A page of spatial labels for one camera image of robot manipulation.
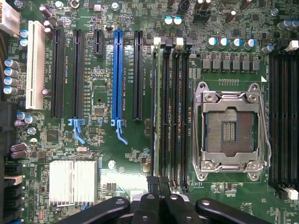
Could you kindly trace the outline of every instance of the solid capacitor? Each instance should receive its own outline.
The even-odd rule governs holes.
[[[17,144],[10,147],[10,151],[12,152],[19,152],[21,150],[25,150],[27,148],[27,145],[25,143]]]
[[[19,75],[19,72],[18,72],[18,70],[6,68],[6,69],[4,69],[4,75],[11,77],[11,78],[17,78]]]
[[[17,69],[19,67],[18,62],[14,61],[12,59],[9,59],[9,58],[4,61],[4,65],[11,69]]]

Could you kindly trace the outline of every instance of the pcie slot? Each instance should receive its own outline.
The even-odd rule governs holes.
[[[39,21],[28,22],[26,109],[43,109],[45,32]]]
[[[143,32],[134,32],[134,98],[133,120],[142,120],[142,92],[143,92]]]
[[[83,117],[83,74],[85,37],[81,29],[73,32],[73,83],[71,117]]]
[[[115,30],[111,126],[116,127],[117,138],[127,145],[128,141],[122,137],[125,124],[122,119],[123,47],[123,31]]]
[[[61,119],[64,108],[64,31],[53,31],[51,117]]]

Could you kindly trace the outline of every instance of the white pci slot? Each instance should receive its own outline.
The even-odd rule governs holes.
[[[43,109],[42,89],[45,65],[45,40],[44,26],[39,21],[29,21],[26,109]]]

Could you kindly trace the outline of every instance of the motherboard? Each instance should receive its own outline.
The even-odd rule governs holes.
[[[0,0],[0,224],[132,201],[151,176],[298,224],[298,17],[298,0]]]

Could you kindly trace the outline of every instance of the black pcie slot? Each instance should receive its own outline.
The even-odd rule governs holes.
[[[73,32],[73,83],[71,117],[83,117],[83,75],[85,37],[80,29]]]
[[[180,142],[178,140],[179,132],[179,118],[178,118],[178,109],[179,109],[179,59],[180,52],[173,52],[172,57],[172,119],[171,119],[171,176],[172,183],[174,186],[178,185],[178,158],[179,155],[179,146]]]
[[[51,117],[61,119],[64,109],[64,30],[53,31]]]
[[[134,98],[133,120],[142,120],[142,86],[143,86],[143,32],[134,32]]]
[[[169,108],[169,55],[171,49],[163,51],[163,68],[162,68],[162,98],[161,98],[161,149],[160,149],[160,175],[167,175],[168,151],[169,151],[169,126],[168,126],[168,108]]]

